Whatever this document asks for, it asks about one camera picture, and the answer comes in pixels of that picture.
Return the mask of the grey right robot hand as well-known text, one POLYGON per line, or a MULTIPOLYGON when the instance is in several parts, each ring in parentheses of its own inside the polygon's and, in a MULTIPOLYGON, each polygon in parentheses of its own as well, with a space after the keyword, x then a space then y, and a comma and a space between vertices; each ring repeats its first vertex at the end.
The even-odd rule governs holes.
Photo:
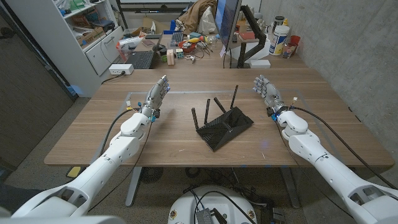
POLYGON ((264 99, 268 117, 277 118, 289 109, 283 102, 280 91, 263 75, 255 78, 253 89, 264 99))

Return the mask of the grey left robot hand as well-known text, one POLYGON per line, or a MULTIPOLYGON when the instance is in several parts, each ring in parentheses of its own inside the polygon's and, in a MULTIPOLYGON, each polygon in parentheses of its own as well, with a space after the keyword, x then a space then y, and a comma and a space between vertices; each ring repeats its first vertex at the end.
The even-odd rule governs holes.
POLYGON ((160 108, 164 96, 169 92, 170 87, 168 78, 164 75, 154 84, 154 86, 147 92, 141 113, 147 117, 152 116, 153 112, 160 108))

